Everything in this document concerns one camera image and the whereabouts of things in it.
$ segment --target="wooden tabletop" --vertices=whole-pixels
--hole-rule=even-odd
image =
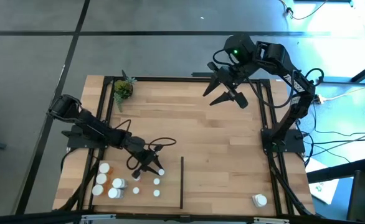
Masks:
[[[93,114],[97,111],[103,76],[87,77],[82,106]],[[202,97],[208,83],[138,82],[133,96],[123,102],[123,112],[114,105],[111,126],[131,119],[130,131],[150,142],[171,137],[177,144],[159,153],[161,163],[178,163],[184,156],[184,208],[96,205],[97,212],[163,213],[192,215],[264,215],[275,214],[270,171],[262,151],[260,129],[262,121],[258,99],[247,84],[242,92],[249,106],[240,109],[234,102],[209,106],[225,89],[220,86]],[[287,99],[284,82],[271,80],[274,103]],[[105,117],[111,85],[108,87],[102,118]],[[276,110],[280,120],[288,107]],[[271,127],[266,107],[268,126]],[[314,213],[303,161],[292,153],[284,153],[290,187],[305,207]],[[126,151],[109,148],[104,160],[125,164]],[[77,150],[65,160],[59,180],[54,208],[62,206],[82,180],[87,150]],[[88,205],[92,184],[88,185],[85,203]],[[283,189],[279,186],[282,210],[287,212]],[[263,194],[265,207],[254,206],[252,196]]]

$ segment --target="small plant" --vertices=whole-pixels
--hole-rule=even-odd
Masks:
[[[133,94],[133,85],[137,80],[134,77],[126,76],[124,71],[121,72],[123,73],[123,80],[117,80],[115,83],[114,99],[119,111],[123,112],[121,103]]]

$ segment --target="white bottle cap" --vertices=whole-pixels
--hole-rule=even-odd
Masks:
[[[115,180],[113,180],[112,182],[112,186],[114,188],[120,188],[120,187],[123,187],[123,180],[121,180],[120,178],[116,178]]]
[[[256,207],[262,207],[267,204],[267,198],[262,194],[254,195],[253,201]]]
[[[92,193],[95,196],[101,195],[103,192],[103,187],[102,185],[97,184],[96,186],[93,187]]]
[[[158,171],[158,174],[159,174],[159,175],[164,175],[164,169],[160,169],[160,170]]]
[[[155,179],[153,180],[153,184],[154,184],[154,185],[159,185],[159,184],[160,184],[160,180],[159,180],[159,178],[155,178]]]
[[[100,165],[100,172],[102,174],[106,174],[110,170],[110,166],[107,163],[103,163]]]
[[[133,193],[134,194],[138,194],[139,192],[140,192],[139,188],[137,188],[137,187],[133,188]]]
[[[108,196],[110,198],[119,198],[121,195],[121,190],[120,189],[116,189],[116,188],[111,188],[109,191],[108,191]]]
[[[159,195],[160,195],[160,191],[159,190],[154,190],[153,191],[153,196],[159,197]]]
[[[104,184],[107,181],[107,176],[105,174],[98,174],[96,181],[97,184]]]

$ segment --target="concrete floor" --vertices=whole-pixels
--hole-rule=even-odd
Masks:
[[[294,5],[292,0],[286,2]],[[84,0],[0,0],[0,30],[74,31],[83,3]],[[293,10],[300,17],[316,6],[295,4]],[[308,37],[252,38],[283,44],[293,63],[304,72],[320,67],[327,76],[351,77],[365,68],[364,27],[349,4],[327,3],[302,21],[284,18],[282,12],[278,0],[236,0],[234,4],[225,0],[97,0],[91,1],[82,30],[309,32]],[[14,208],[71,38],[0,37],[0,141],[8,145],[0,151],[0,215],[8,215]],[[87,75],[120,75],[121,69],[131,76],[189,77],[192,72],[208,72],[207,62],[213,52],[222,48],[225,39],[226,36],[80,37],[63,93],[80,96]],[[254,77],[272,78],[264,71]],[[52,207],[67,142],[60,131],[68,128],[61,122],[52,127],[27,207],[29,213],[48,212]],[[330,127],[320,122],[319,129]],[[327,162],[331,155],[324,153],[317,159],[324,162],[322,158],[332,166]]]

